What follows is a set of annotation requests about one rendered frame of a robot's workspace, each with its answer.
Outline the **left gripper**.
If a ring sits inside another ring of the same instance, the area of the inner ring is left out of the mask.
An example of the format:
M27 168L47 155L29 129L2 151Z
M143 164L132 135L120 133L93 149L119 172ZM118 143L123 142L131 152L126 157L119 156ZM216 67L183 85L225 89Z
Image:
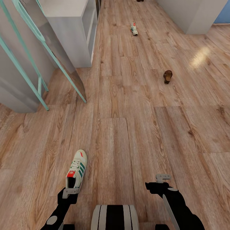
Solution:
M57 197L57 201L58 201L57 203L58 203L58 206L65 205L68 211L71 204L77 203L77 194L70 194L67 199L63 199L64 189L65 188L63 188L63 190L59 192L58 197Z

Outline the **gym shoe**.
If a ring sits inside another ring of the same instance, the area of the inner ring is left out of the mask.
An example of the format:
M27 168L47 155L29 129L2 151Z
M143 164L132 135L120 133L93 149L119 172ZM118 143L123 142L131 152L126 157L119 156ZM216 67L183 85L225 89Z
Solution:
M130 31L133 33L133 35L138 35L135 23L132 23Z
M87 166L87 155L83 149L79 149L74 156L72 164L66 175L65 188L80 188L83 182L84 172Z

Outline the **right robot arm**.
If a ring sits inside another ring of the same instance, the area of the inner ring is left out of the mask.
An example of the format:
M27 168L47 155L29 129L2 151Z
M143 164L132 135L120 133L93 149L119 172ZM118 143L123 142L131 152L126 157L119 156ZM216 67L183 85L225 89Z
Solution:
M151 194L158 194L164 201L176 230L205 230L201 220L186 206L178 189L163 180L170 180L170 174L156 174L156 182L145 183Z

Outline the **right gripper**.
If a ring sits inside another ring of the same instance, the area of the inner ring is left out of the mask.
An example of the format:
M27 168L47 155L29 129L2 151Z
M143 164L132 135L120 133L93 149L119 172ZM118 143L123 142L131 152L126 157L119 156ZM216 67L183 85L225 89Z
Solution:
M162 186L169 186L169 184L167 182L164 182L164 183L156 183L156 182L149 182L149 183L147 183L146 182L145 185L146 185L146 188L148 190L150 190L151 194L158 194L159 196L160 196L160 194L159 194L160 188Z

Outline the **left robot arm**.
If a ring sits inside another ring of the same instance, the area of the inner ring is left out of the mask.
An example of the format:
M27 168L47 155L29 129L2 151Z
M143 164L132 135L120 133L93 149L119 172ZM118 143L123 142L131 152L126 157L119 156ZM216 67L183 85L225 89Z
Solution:
M77 194L80 188L63 188L58 194L57 209L48 218L40 230L63 230L64 218L71 204L77 203Z

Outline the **robot trunk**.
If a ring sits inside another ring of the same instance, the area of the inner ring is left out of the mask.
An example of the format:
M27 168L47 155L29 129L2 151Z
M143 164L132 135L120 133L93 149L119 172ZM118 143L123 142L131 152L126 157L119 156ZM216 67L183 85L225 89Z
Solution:
M96 205L91 230L139 230L134 205Z

